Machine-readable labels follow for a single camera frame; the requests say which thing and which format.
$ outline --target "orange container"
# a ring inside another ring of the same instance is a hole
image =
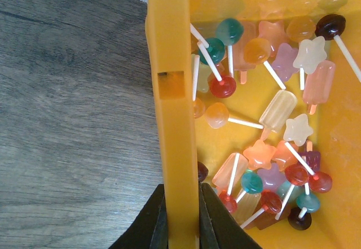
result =
[[[239,20],[289,20],[310,15],[315,22],[337,11],[346,29],[341,35],[358,64],[361,64],[361,0],[148,0],[146,34],[152,66],[152,81],[159,128],[169,226],[169,248],[198,248],[199,206],[197,159],[209,168],[210,182],[234,151],[242,152],[260,133],[257,129],[226,124],[215,130],[204,117],[194,120],[191,68],[190,22],[212,35],[214,26],[228,17]],[[361,83],[336,43],[331,43],[330,60],[337,68],[329,100],[310,117],[315,133],[310,138],[322,154],[321,170],[333,178],[333,189],[318,195],[321,209],[312,214],[306,231],[282,221],[265,230],[246,230],[264,248],[359,248],[361,242]],[[298,98],[291,118],[306,111],[294,75],[287,90]],[[257,121],[277,84],[260,65],[248,72],[245,85],[237,85],[222,102],[230,114]],[[198,94],[206,106],[219,101],[210,94]],[[275,145],[282,137],[270,135]]]

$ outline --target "wooden table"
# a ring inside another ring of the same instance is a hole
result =
[[[0,0],[0,248],[108,248],[162,183],[139,0]]]

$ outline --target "plastic bin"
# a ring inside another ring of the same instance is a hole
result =
[[[260,136],[257,129],[227,124],[215,130],[204,117],[193,118],[190,21],[204,32],[227,17],[239,20],[279,20],[311,15],[317,22],[337,11],[346,29],[341,38],[361,64],[361,0],[344,3],[325,0],[148,0],[146,33],[152,66],[152,81],[159,128],[161,157],[169,224],[169,248],[198,246],[197,158],[209,168],[210,182],[218,168],[234,151],[242,152]],[[315,133],[311,140],[322,154],[321,170],[333,178],[333,189],[318,194],[321,209],[312,214],[312,226],[294,230],[287,220],[265,230],[246,232],[264,248],[361,248],[361,83],[353,74],[336,43],[330,60],[336,74],[329,101],[311,116]],[[261,65],[249,71],[248,82],[237,85],[236,93],[222,102],[230,113],[257,121],[279,90]],[[287,90],[298,98],[291,117],[306,111],[294,75]],[[199,94],[206,106],[219,101]],[[283,132],[273,133],[268,142],[276,144]]]

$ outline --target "orange star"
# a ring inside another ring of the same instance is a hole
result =
[[[284,171],[287,166],[296,164],[298,161],[295,156],[292,155],[291,151],[284,145],[286,141],[280,141],[277,145],[277,151],[273,155],[272,160],[276,162],[280,171]],[[291,146],[298,151],[298,146],[294,143]]]
[[[252,147],[243,151],[243,155],[248,159],[249,169],[271,169],[271,158],[276,150],[276,147],[267,145],[262,140],[257,140]]]

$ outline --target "wood grain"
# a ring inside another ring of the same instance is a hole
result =
[[[162,183],[138,0],[0,0],[0,248],[108,248]]]

